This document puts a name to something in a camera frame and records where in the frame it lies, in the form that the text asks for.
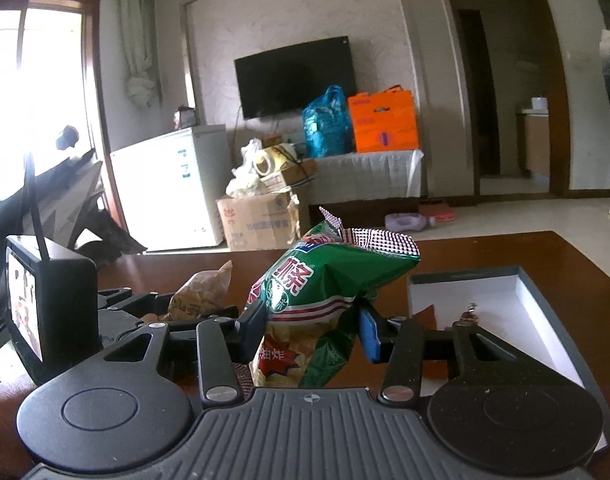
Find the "left human hand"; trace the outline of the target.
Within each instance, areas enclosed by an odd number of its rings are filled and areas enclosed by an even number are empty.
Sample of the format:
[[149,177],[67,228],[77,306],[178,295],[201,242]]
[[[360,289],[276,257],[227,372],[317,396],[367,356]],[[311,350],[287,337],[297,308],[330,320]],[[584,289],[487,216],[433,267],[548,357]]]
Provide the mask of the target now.
[[20,479],[32,469],[32,459],[16,430],[16,415],[35,388],[28,377],[8,384],[0,382],[0,479]]

